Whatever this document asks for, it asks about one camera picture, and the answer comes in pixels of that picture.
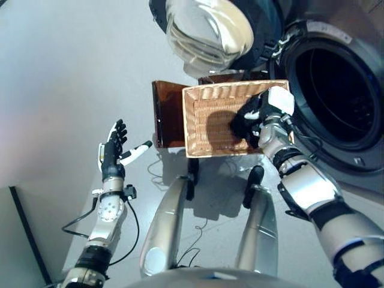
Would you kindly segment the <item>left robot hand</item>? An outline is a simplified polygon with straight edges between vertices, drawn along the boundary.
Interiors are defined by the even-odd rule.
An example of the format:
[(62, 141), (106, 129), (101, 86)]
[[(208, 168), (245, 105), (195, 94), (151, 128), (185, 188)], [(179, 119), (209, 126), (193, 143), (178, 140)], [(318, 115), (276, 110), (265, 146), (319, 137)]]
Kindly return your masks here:
[(127, 125), (119, 119), (112, 125), (106, 143), (100, 143), (98, 146), (98, 168), (102, 181), (111, 177), (125, 178), (125, 166), (134, 162), (153, 145), (147, 140), (124, 152), (123, 145), (126, 141)]

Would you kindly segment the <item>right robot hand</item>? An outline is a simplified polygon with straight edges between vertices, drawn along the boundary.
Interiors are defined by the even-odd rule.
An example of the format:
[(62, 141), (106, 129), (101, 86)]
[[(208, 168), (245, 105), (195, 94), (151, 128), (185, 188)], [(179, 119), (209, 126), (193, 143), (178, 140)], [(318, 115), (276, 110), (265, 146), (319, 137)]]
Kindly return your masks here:
[(245, 105), (244, 119), (253, 124), (266, 124), (274, 118), (282, 120), (293, 116), (295, 99), (293, 94), (280, 86), (252, 95)]

